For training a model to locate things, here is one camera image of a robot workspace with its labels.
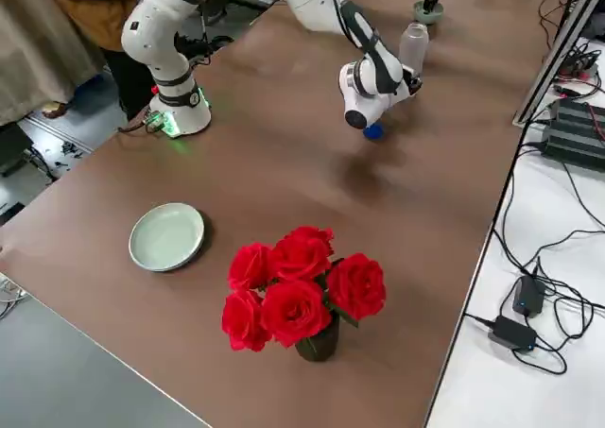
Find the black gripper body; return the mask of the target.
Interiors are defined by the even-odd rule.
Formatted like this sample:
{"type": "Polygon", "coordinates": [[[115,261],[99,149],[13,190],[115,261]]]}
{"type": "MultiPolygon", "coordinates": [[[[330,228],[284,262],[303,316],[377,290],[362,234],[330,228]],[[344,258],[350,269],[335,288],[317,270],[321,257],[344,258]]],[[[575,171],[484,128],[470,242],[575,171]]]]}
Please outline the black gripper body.
{"type": "Polygon", "coordinates": [[[402,65],[403,69],[403,82],[407,86],[408,94],[415,95],[423,85],[423,81],[421,79],[420,74],[415,71],[413,68],[402,65]]]}

